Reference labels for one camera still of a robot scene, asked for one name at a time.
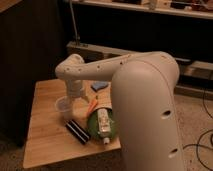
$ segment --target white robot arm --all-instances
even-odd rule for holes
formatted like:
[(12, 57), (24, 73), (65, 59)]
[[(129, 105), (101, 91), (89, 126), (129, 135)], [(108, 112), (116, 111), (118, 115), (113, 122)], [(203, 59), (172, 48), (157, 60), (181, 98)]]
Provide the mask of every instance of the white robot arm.
[(85, 96), (82, 80), (111, 81), (112, 109), (128, 171), (185, 171), (173, 90), (175, 60), (164, 52), (123, 55), (84, 64), (71, 55), (56, 67), (70, 99)]

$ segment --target cable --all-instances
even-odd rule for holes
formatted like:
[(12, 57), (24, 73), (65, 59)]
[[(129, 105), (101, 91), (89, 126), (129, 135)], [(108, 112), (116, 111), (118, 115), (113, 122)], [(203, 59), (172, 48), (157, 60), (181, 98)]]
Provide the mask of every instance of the cable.
[(194, 146), (194, 147), (202, 147), (202, 148), (205, 148), (205, 149), (208, 149), (208, 150), (211, 150), (211, 151), (213, 151), (213, 148), (211, 148), (211, 147), (208, 147), (208, 146), (206, 146), (206, 145), (202, 145), (202, 144), (187, 144), (187, 145), (185, 145), (185, 146), (183, 146), (183, 149), (185, 150), (186, 148), (188, 148), (188, 147), (192, 147), (192, 146)]
[[(213, 148), (208, 147), (208, 146), (206, 146), (206, 145), (200, 144), (200, 141), (202, 140), (202, 138), (203, 138), (206, 134), (208, 134), (208, 133), (210, 133), (210, 132), (213, 132), (213, 129), (210, 129), (210, 130), (204, 132), (203, 134), (201, 134), (200, 137), (199, 137), (199, 139), (198, 139), (198, 141), (197, 141), (197, 144), (187, 144), (187, 145), (183, 146), (183, 150), (185, 150), (187, 147), (195, 146), (195, 147), (196, 147), (196, 157), (197, 157), (198, 161), (200, 162), (200, 164), (201, 164), (203, 167), (205, 167), (206, 169), (208, 169), (208, 170), (210, 170), (210, 171), (213, 171), (213, 168), (210, 168), (209, 166), (207, 166), (206, 164), (204, 164), (204, 162), (201, 160), (200, 154), (199, 154), (199, 148), (200, 148), (200, 147), (213, 151)], [(211, 145), (212, 145), (212, 147), (213, 147), (213, 133), (212, 133), (211, 136), (210, 136), (210, 143), (211, 143)]]
[[(213, 75), (213, 71), (211, 71), (211, 73), (210, 73), (210, 75), (209, 75), (208, 82), (211, 80), (212, 75)], [(213, 119), (213, 114), (211, 114), (211, 113), (209, 112), (209, 110), (208, 110), (208, 108), (207, 108), (207, 106), (206, 106), (206, 103), (205, 103), (206, 90), (207, 90), (207, 86), (205, 86), (204, 91), (203, 91), (203, 98), (202, 98), (203, 107), (204, 107), (206, 113), (209, 115), (209, 117)], [(197, 144), (187, 144), (187, 145), (183, 146), (183, 149), (185, 150), (187, 147), (195, 146), (195, 147), (196, 147), (196, 156), (197, 156), (197, 159), (198, 159), (198, 161), (200, 162), (200, 164), (201, 164), (203, 167), (205, 167), (206, 169), (208, 169), (208, 170), (210, 170), (210, 171), (213, 171), (213, 168), (210, 168), (209, 166), (207, 166), (206, 164), (204, 164), (204, 162), (201, 160), (200, 155), (199, 155), (199, 148), (200, 148), (200, 147), (213, 151), (213, 133), (210, 135), (210, 144), (211, 144), (212, 148), (200, 144), (200, 141), (202, 140), (202, 138), (203, 138), (206, 134), (208, 134), (208, 133), (210, 133), (210, 132), (213, 132), (213, 129), (210, 129), (210, 130), (204, 132), (203, 134), (201, 134), (200, 137), (198, 138)]]
[[(209, 75), (208, 82), (211, 80), (212, 75), (213, 75), (213, 71), (211, 71), (211, 73)], [(208, 110), (208, 108), (206, 106), (206, 103), (205, 103), (206, 90), (207, 90), (207, 86), (205, 86), (204, 91), (203, 91), (203, 98), (202, 98), (203, 99), (203, 107), (204, 107), (206, 113), (209, 115), (209, 117), (211, 117), (213, 119), (213, 115), (209, 112), (209, 110)]]
[(200, 155), (199, 155), (199, 148), (198, 148), (199, 145), (200, 145), (200, 141), (201, 141), (201, 139), (203, 138), (203, 136), (206, 135), (206, 134), (208, 134), (209, 132), (213, 132), (213, 129), (204, 132), (204, 133), (199, 137), (199, 139), (198, 139), (198, 141), (197, 141), (197, 146), (196, 146), (196, 156), (197, 156), (198, 161), (200, 162), (200, 164), (202, 164), (203, 167), (205, 167), (206, 169), (208, 169), (208, 170), (210, 170), (210, 171), (213, 171), (213, 168), (208, 167), (208, 166), (205, 165), (205, 164), (203, 163), (203, 161), (201, 160)]

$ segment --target wooden tabletop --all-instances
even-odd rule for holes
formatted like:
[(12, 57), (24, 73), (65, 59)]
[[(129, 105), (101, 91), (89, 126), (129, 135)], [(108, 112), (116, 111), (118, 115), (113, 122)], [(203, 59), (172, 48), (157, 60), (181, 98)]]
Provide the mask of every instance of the wooden tabletop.
[[(97, 93), (91, 88), (91, 81), (84, 81), (89, 99)], [(111, 107), (110, 86), (98, 92), (99, 105)], [(60, 80), (36, 83), (28, 138), (25, 147), (24, 168), (46, 165), (63, 160), (83, 157), (120, 148), (118, 137), (110, 144), (90, 140), (82, 145), (65, 127), (63, 117), (55, 108), (55, 101), (65, 96), (65, 84)], [(75, 120), (86, 128), (86, 112), (89, 103), (79, 98), (74, 102)]]
[(21, 1), (22, 0), (0, 0), (0, 13)]

